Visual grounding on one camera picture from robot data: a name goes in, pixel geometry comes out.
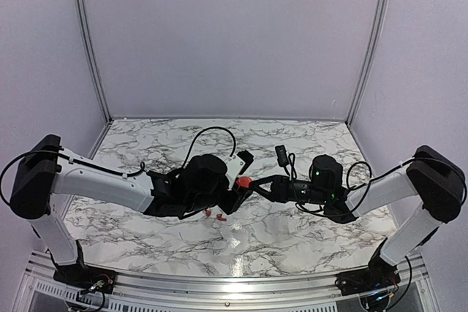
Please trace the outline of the red round charging case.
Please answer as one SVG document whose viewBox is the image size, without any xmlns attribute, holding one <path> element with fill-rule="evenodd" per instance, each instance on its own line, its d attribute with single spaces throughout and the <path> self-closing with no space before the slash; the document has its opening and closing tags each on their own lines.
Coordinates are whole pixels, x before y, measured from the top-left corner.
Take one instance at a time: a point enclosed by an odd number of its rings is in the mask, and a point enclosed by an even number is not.
<svg viewBox="0 0 468 312">
<path fill-rule="evenodd" d="M 251 182 L 250 177 L 239 177 L 235 183 L 239 188 L 249 189 Z"/>
</svg>

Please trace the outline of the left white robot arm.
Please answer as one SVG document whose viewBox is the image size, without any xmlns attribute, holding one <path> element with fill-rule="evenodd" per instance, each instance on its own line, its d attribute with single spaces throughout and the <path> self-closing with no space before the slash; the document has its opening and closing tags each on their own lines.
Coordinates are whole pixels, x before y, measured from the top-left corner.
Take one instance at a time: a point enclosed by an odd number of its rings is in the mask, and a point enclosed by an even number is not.
<svg viewBox="0 0 468 312">
<path fill-rule="evenodd" d="M 53 209 L 53 196 L 78 195 L 130 208 L 146 216 L 185 219 L 208 208 L 237 211 L 248 191 L 238 183 L 254 158 L 241 151 L 226 159 L 213 154 L 192 157 L 182 167 L 162 174 L 115 170 L 62 148 L 49 134 L 16 160 L 18 166 L 9 204 L 27 220 L 54 262 L 76 286 L 87 286 L 92 270 L 83 263 L 79 243 Z"/>
</svg>

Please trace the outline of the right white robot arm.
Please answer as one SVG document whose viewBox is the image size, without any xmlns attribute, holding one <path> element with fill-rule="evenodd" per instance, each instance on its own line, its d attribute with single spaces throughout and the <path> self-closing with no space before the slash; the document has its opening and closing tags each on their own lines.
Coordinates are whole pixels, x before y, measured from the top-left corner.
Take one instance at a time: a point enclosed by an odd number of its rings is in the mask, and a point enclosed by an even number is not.
<svg viewBox="0 0 468 312">
<path fill-rule="evenodd" d="M 443 224 L 453 221 L 467 199 L 463 171 L 433 148 L 422 145 L 414 156 L 359 186 L 342 182 L 343 166 L 329 155 L 312 161 L 308 180 L 273 175 L 253 180 L 249 189 L 270 202 L 294 202 L 305 211 L 318 205 L 313 215 L 348 224 L 378 208 L 408 197 L 418 197 L 413 214 L 375 251 L 362 282 L 376 289 L 390 278 L 411 250 L 423 245 Z"/>
</svg>

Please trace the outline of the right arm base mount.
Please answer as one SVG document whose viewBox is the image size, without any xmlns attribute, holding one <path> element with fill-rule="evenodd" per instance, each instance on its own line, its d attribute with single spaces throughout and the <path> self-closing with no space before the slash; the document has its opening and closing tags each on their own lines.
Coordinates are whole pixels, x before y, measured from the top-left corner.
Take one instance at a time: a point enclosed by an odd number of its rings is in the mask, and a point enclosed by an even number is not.
<svg viewBox="0 0 468 312">
<path fill-rule="evenodd" d="M 397 267 L 381 257 L 381 244 L 365 268 L 348 270 L 336 275 L 335 286 L 342 296 L 360 294 L 396 286 L 401 282 Z"/>
</svg>

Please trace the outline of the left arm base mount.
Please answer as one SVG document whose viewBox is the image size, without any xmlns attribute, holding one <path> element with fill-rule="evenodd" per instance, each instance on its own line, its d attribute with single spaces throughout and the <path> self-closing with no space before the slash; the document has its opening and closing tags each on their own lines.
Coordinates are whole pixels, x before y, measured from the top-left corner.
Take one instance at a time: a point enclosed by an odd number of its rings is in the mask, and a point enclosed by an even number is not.
<svg viewBox="0 0 468 312">
<path fill-rule="evenodd" d="M 103 286 L 96 287 L 94 291 L 111 294 L 115 286 L 116 271 L 109 270 L 93 265 L 88 265 L 84 262 L 83 249 L 81 244 L 76 241 L 78 257 L 72 265 L 59 265 L 50 255 L 52 263 L 55 267 L 53 279 L 55 281 L 81 288 L 83 293 L 92 292 L 91 287 L 99 281 L 103 282 Z"/>
</svg>

